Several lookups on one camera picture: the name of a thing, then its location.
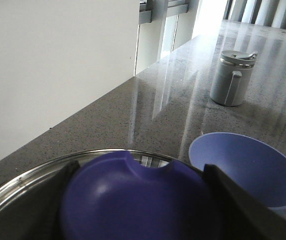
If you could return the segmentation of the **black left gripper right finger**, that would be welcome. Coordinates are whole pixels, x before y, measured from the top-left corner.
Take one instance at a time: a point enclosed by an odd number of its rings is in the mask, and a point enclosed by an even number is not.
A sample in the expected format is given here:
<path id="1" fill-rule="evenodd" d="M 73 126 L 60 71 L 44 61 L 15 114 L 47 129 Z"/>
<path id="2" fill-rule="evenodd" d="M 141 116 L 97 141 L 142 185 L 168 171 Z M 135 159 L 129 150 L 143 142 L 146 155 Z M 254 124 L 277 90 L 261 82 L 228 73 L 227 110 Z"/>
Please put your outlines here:
<path id="1" fill-rule="evenodd" d="M 223 220 L 223 240 L 286 240 L 286 219 L 252 197 L 216 165 L 202 179 L 212 190 Z"/>

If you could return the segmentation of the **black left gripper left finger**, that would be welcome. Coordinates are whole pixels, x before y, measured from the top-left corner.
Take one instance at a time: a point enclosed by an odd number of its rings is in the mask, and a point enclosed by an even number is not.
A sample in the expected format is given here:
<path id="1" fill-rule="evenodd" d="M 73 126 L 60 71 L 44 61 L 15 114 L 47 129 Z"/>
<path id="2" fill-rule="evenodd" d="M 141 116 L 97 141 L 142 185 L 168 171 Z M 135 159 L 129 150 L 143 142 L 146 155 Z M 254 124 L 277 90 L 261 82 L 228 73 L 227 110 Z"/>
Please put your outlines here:
<path id="1" fill-rule="evenodd" d="M 0 240 L 63 240 L 61 199 L 77 161 L 65 165 L 49 181 L 29 190 L 0 212 Z"/>

